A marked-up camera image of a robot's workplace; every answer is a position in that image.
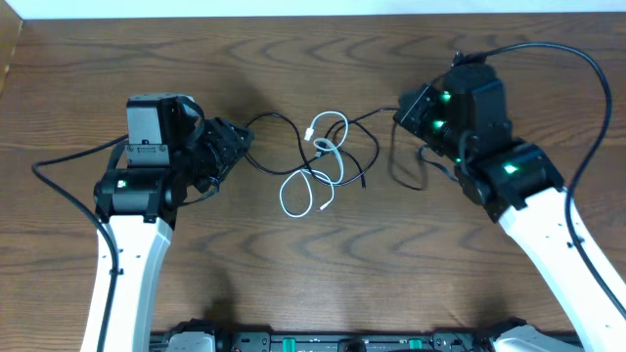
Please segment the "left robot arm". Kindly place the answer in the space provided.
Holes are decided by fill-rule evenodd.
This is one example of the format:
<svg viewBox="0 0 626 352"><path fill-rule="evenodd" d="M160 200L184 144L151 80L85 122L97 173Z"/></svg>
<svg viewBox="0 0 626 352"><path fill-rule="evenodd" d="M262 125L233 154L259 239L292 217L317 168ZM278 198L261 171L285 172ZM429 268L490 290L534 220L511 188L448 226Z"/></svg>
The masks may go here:
<svg viewBox="0 0 626 352"><path fill-rule="evenodd" d="M216 195L254 139L246 127L205 118L182 94L132 96L126 120L128 134L94 188L101 228L84 351L148 350L158 278L188 189Z"/></svg>

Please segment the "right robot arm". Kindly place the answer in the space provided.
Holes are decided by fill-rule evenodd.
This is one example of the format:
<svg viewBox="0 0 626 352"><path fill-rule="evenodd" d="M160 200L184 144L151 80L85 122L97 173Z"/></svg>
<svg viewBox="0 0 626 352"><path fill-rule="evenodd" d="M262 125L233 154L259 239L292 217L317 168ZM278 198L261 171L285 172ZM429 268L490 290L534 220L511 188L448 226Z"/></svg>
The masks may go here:
<svg viewBox="0 0 626 352"><path fill-rule="evenodd" d="M440 87L401 95L396 125L447 156L464 195L530 258L583 351L625 343L625 283L584 225L549 157L517 138L506 91L487 64L455 66Z"/></svg>

